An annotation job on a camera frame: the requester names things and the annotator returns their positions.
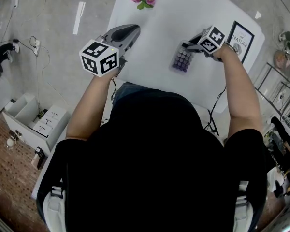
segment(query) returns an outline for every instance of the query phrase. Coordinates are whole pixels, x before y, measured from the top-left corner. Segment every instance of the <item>strap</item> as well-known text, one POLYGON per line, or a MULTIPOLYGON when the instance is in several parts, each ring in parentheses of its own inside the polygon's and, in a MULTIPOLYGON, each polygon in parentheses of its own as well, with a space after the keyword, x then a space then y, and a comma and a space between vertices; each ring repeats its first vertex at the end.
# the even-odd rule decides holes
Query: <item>strap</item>
POLYGON ((67 232, 65 224, 66 192, 53 187, 44 199, 43 212, 50 232, 67 232))
POLYGON ((241 196, 236 199, 233 232, 247 232, 252 222, 253 208, 245 195, 248 184, 248 181, 241 181, 238 188, 241 196))

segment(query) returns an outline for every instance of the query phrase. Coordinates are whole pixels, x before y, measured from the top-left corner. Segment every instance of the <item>gray floor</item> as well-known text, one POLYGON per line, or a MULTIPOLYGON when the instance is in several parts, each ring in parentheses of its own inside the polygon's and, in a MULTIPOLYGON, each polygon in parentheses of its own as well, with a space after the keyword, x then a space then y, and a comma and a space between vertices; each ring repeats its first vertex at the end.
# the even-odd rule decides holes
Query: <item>gray floor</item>
MULTIPOLYGON (((15 0, 0 0, 0 41, 6 29, 15 0)), ((290 30, 290 0, 231 0, 252 18, 257 11, 261 18, 255 19, 265 35, 265 43, 249 75, 255 82, 260 75, 266 61, 272 61, 277 49, 274 39, 282 30, 290 30)), ((4 62, 3 68, 14 88, 14 97, 24 92, 37 95, 37 75, 39 79, 39 100, 42 108, 49 108, 52 104, 66 107, 72 112, 84 93, 92 76, 83 71, 80 66, 78 51, 98 35, 105 33, 115 0, 19 0, 19 7, 13 10, 13 17, 7 29, 4 40, 18 38, 29 44, 28 38, 34 35, 41 40, 42 46, 50 52, 50 65, 47 52, 41 49, 37 58, 28 49, 21 46, 21 52, 14 56, 15 61, 10 64, 4 62), (86 2, 81 18, 78 35, 73 35, 75 15, 80 1, 86 2), (49 86, 51 84, 65 99, 49 86)), ((273 110, 262 99, 261 110, 263 121, 273 110)), ((108 117, 111 110, 110 101, 104 116, 108 117)), ((198 109, 201 119, 208 121, 207 111, 198 109)), ((214 114, 219 132, 227 135, 229 123, 228 111, 214 114)))

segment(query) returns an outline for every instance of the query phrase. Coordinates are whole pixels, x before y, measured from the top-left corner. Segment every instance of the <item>tiled floor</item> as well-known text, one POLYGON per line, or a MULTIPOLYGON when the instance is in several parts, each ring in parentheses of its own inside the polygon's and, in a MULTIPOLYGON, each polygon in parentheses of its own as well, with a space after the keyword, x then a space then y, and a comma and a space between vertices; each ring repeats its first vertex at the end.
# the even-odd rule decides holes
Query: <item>tiled floor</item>
POLYGON ((267 193, 267 200, 261 218, 258 223, 257 231, 262 231, 271 221, 285 208, 285 199, 276 198, 274 193, 267 193))
POLYGON ((0 217, 15 232, 46 232, 35 200, 30 197, 40 173, 30 164, 34 151, 20 141, 8 150, 8 132, 0 116, 0 217))

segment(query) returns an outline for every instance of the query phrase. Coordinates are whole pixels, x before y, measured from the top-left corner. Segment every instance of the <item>metal rack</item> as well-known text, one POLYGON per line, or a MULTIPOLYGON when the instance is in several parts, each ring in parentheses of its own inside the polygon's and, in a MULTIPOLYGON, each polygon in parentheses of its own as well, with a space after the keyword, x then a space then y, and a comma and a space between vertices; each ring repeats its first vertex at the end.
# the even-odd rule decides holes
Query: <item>metal rack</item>
POLYGON ((264 78, 262 79, 261 83, 258 85, 258 87, 255 87, 255 89, 260 93, 260 95, 275 109, 275 111, 279 114, 280 120, 284 121, 287 126, 290 128, 290 80, 282 73, 280 70, 275 68, 269 63, 266 63, 266 65, 269 67, 268 71, 266 72, 264 78), (283 81, 279 83, 279 86, 276 87, 275 90, 273 90, 271 97, 268 98, 263 94, 260 89, 262 88, 265 80, 268 78, 269 74, 271 72, 276 72, 278 73, 282 78, 283 81), (281 92, 283 90, 287 90, 289 95, 287 98, 283 95, 284 101, 282 101, 282 106, 281 108, 277 108, 277 106, 274 104, 275 100, 278 98, 278 96, 281 95, 281 92))

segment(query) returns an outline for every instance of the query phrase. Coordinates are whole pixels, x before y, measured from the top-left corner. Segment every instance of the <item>picture frame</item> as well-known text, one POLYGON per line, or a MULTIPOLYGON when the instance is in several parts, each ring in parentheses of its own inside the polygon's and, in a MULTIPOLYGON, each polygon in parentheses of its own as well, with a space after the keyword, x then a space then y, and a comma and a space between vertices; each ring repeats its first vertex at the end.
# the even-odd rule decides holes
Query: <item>picture frame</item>
POLYGON ((240 61, 244 63, 255 35, 243 25, 234 21, 227 42, 235 49, 240 61))

